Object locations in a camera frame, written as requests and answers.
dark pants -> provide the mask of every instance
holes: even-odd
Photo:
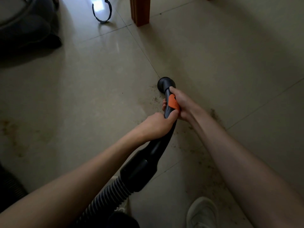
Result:
[[[106,228],[119,228],[119,227],[129,227],[129,228],[139,228],[138,222],[123,212],[114,212],[109,217]]]

hand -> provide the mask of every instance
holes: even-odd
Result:
[[[141,124],[134,128],[134,131],[142,138],[143,143],[152,141],[157,138],[165,136],[177,120],[179,111],[174,110],[170,113],[169,117],[165,119],[162,113],[155,113]]]
[[[189,122],[191,118],[191,110],[193,108],[200,108],[188,95],[183,91],[170,86],[170,92],[175,95],[177,103],[181,108],[180,119]],[[167,105],[166,99],[163,100],[162,110],[164,111]]]

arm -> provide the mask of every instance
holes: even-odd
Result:
[[[1,227],[66,227],[80,215],[127,157],[139,146],[167,134],[177,119],[161,113],[149,116],[114,145],[0,214]]]
[[[230,191],[255,227],[302,227],[304,202],[276,172],[232,138],[186,94],[170,87]]]

person's leg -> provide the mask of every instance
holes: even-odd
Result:
[[[108,219],[106,228],[130,227],[139,228],[138,222],[129,215],[116,211]]]
[[[196,199],[187,213],[187,228],[218,228],[218,221],[216,205],[205,197]]]

left hand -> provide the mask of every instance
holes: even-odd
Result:
[[[178,113],[178,110],[172,111],[167,119],[162,113],[155,113],[135,127],[134,131],[139,134],[144,143],[161,138],[170,131],[177,120]]]

